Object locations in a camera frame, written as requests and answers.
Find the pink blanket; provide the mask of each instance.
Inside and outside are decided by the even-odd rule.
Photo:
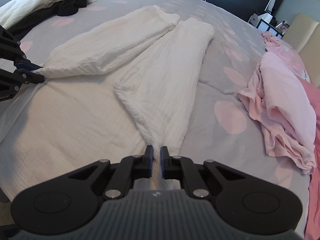
[[[296,76],[303,77],[306,75],[306,68],[302,59],[290,44],[269,32],[262,33],[262,36],[267,45],[267,51],[276,54]]]
[[[314,143],[317,168],[311,175],[309,185],[310,199],[305,234],[305,240],[317,240],[320,238],[320,90],[304,79],[298,79],[303,85],[317,117],[316,139]]]
[[[248,88],[238,92],[253,120],[260,122],[269,156],[287,156],[312,174],[316,167],[316,114],[297,77],[274,53],[266,52]]]

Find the beige headboard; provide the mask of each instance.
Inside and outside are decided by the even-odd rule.
[[[300,55],[311,83],[320,88],[320,24],[309,16],[298,14],[283,40]]]

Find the bed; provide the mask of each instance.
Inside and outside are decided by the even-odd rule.
[[[166,13],[179,14],[181,20],[193,17],[215,28],[201,66],[195,104],[179,155],[189,157],[195,163],[214,159],[293,191],[303,204],[303,215],[296,232],[304,237],[310,176],[302,174],[289,158],[266,155],[260,125],[249,117],[237,96],[237,92],[247,86],[257,62],[265,53],[261,33],[252,25],[202,0],[96,0],[73,16],[55,16],[41,23],[22,39],[20,47],[28,59],[40,65],[54,48],[71,38],[148,5],[157,5]],[[5,60],[0,60],[0,67],[14,70],[12,63]],[[68,140],[76,140],[72,137],[73,130],[83,129],[83,133],[90,130],[90,127],[81,127],[81,119],[74,120],[77,125],[69,127],[68,136],[59,134],[59,126],[74,118],[72,112],[65,111],[65,107],[73,107],[78,100],[76,96],[73,100],[65,100],[66,92],[70,92],[68,96],[76,94],[77,87],[73,82],[76,80],[77,86],[81,84],[87,91],[77,95],[87,98],[88,103],[85,107],[79,106],[79,111],[94,112],[99,116],[102,113],[90,102],[90,96],[100,93],[99,84],[108,75],[50,80],[35,94],[0,145],[0,187],[10,200],[27,187],[97,159],[108,158],[114,163],[125,156],[117,152],[117,143],[121,142],[111,144],[99,136],[90,137],[87,142],[78,141],[71,147]],[[1,104],[0,114],[10,103]],[[59,118],[57,125],[48,127],[53,118]],[[133,120],[130,129],[135,129]],[[31,137],[37,138],[38,142],[30,145]],[[172,188],[176,185],[168,186],[158,178],[157,183],[141,183],[140,187]]]

